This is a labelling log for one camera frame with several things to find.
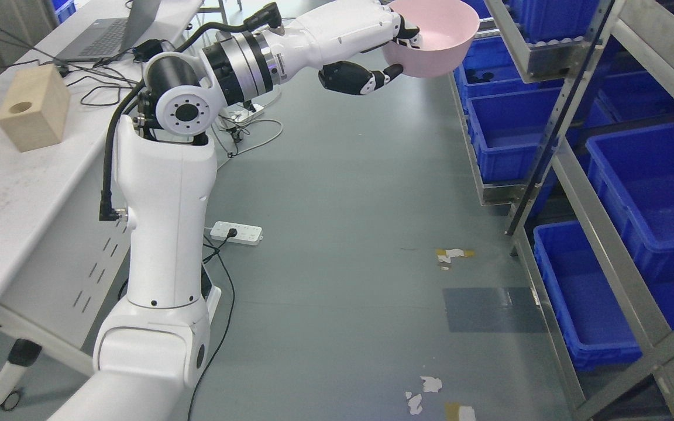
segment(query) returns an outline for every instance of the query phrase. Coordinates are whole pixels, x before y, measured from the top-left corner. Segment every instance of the shelf rack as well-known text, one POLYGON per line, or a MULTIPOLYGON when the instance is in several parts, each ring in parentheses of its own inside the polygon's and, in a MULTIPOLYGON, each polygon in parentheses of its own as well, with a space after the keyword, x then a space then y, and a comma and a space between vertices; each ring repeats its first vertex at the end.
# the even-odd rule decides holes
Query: shelf rack
MULTIPOLYGON (((586 178, 565 132, 583 98, 604 46, 613 36, 674 98, 674 16, 668 3, 656 0, 601 0, 583 38, 550 48, 527 45, 502 0, 485 0, 504 42, 525 82, 564 77, 564 86, 546 125, 538 154, 526 181, 484 184, 470 139, 465 139, 484 205, 510 203, 506 233, 537 295, 558 361, 559 375, 574 420, 597 419, 626 392, 647 379, 656 382, 674 418, 674 330, 639 274, 620 235, 586 178), (545 285, 535 263, 524 223, 546 174, 554 171, 607 277, 616 301, 639 344, 642 357, 593 394, 586 394, 570 362, 545 285)), ((465 136, 466 122, 460 111, 465 136)))

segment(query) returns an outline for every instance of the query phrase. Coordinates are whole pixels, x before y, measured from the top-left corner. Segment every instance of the laptop keyboard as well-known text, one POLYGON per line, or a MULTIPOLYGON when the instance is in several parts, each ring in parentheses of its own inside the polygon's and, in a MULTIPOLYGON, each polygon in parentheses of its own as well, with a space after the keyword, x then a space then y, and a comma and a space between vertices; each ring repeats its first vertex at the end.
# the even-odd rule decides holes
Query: laptop keyboard
POLYGON ((92 45, 80 52, 81 56, 104 56, 117 51, 118 46, 123 40, 123 33, 126 30, 128 19, 121 19, 113 22, 105 29, 105 33, 98 38, 92 45))

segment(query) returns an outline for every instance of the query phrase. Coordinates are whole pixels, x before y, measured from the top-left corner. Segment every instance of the pink bowl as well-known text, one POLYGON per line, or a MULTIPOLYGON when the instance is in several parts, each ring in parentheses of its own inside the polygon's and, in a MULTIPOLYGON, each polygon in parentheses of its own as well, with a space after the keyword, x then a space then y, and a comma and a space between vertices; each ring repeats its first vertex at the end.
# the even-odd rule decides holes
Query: pink bowl
POLYGON ((389 64, 400 63, 404 74, 437 77, 456 69, 473 42, 480 17, 460 0, 395 0, 391 10, 420 27, 420 49, 390 42, 383 46, 389 64))

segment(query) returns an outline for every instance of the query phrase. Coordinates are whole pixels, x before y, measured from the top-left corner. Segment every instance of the white power strip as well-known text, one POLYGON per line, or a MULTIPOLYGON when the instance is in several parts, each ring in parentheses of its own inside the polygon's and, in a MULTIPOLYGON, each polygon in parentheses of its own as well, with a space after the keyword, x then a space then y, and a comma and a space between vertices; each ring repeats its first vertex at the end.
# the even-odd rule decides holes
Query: white power strip
MULTIPOLYGON (((259 104, 253 104, 253 106, 255 110, 254 112, 251 112, 248 109, 238 109, 234 112, 230 112, 228 114, 228 118, 230 118, 230 120, 233 120, 233 122, 235 122, 236 125, 244 126, 247 123, 250 123, 255 118, 262 115, 262 113, 264 113, 264 107, 260 106, 259 104)), ((220 130, 227 130, 233 128, 232 122, 226 122, 225 120, 222 120, 222 118, 220 117, 217 117, 216 122, 217 128, 219 128, 220 130)))
POLYGON ((228 238, 228 242, 230 243, 256 246, 264 238, 262 237, 262 227, 260 226, 247 226, 244 224, 227 223, 225 221, 217 221, 212 229, 209 230, 209 235, 214 240, 223 241, 228 236, 228 231, 231 228, 236 229, 238 234, 235 237, 228 238))

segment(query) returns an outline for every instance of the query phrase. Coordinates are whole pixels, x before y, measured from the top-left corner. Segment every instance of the robotic hand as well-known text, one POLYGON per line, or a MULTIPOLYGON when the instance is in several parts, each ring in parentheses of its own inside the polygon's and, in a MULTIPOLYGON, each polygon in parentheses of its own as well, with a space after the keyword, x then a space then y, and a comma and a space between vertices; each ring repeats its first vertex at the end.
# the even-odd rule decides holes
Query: robotic hand
POLYGON ((388 42, 407 48, 421 42, 417 27, 375 0, 334 0, 286 27, 270 3, 228 29, 197 57, 152 58, 145 67, 147 90, 137 99, 139 117, 121 115, 126 99, 112 120, 101 219, 128 219, 128 293, 101 326, 96 373, 52 420, 161 421, 201 376, 220 297, 219 288, 203 296, 200 283, 204 216, 217 171, 215 146, 204 131, 220 110, 271 91, 303 67, 321 69, 319 80, 329 90, 368 94, 401 74, 401 64, 369 71, 345 59, 388 42), (161 142, 153 129, 192 141, 161 142), (112 171, 125 211, 110 205, 112 171))

